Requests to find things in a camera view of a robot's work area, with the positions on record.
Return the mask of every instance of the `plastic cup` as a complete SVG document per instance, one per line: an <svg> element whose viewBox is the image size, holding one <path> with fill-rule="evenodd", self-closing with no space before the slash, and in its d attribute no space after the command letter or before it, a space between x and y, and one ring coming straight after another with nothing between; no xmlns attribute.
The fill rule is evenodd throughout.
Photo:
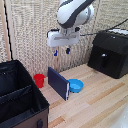
<svg viewBox="0 0 128 128"><path fill-rule="evenodd" d="M44 84L44 78L45 76L43 74L36 74L34 76L35 84L38 88L42 88Z"/></svg>

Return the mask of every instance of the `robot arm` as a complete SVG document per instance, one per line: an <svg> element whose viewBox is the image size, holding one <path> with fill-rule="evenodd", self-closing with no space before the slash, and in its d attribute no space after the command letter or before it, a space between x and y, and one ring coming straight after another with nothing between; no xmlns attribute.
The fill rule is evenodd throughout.
<svg viewBox="0 0 128 128"><path fill-rule="evenodd" d="M57 12L59 25L67 29L89 22L94 14L93 6L89 6L93 1L94 0L61 0Z"/></svg>
<svg viewBox="0 0 128 128"><path fill-rule="evenodd" d="M58 47L77 44L80 39L79 25L90 22L94 8L90 5L95 0L61 0L57 12L57 21L61 29L54 29L47 34L47 45Z"/></svg>

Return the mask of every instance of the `black plastic bin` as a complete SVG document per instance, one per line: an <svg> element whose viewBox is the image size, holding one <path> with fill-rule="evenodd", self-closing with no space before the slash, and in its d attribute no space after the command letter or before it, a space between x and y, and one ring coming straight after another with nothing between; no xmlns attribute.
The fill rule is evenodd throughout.
<svg viewBox="0 0 128 128"><path fill-rule="evenodd" d="M128 36L98 33L88 66L115 79L123 77L128 73Z"/></svg>
<svg viewBox="0 0 128 128"><path fill-rule="evenodd" d="M0 128L48 128L49 103L18 60L0 64Z"/></svg>

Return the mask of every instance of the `black container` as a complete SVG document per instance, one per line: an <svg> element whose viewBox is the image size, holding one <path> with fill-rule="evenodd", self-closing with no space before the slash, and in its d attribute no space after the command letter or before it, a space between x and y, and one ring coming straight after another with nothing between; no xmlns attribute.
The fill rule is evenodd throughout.
<svg viewBox="0 0 128 128"><path fill-rule="evenodd" d="M112 78L128 73L128 37L110 32L97 34L88 66Z"/></svg>
<svg viewBox="0 0 128 128"><path fill-rule="evenodd" d="M0 128L48 128L49 103L18 61L0 64Z"/></svg>

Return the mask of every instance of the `white robot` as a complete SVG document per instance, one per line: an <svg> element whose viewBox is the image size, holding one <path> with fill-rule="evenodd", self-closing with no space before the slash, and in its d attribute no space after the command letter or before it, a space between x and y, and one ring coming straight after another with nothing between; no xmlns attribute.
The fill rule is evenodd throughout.
<svg viewBox="0 0 128 128"><path fill-rule="evenodd" d="M117 121L110 128L128 128L128 103Z"/></svg>
<svg viewBox="0 0 128 128"><path fill-rule="evenodd" d="M61 0L57 21L61 29L53 29L47 34L47 45L58 47L77 44L80 39L78 26L89 23L94 15L91 5L95 0Z"/></svg>

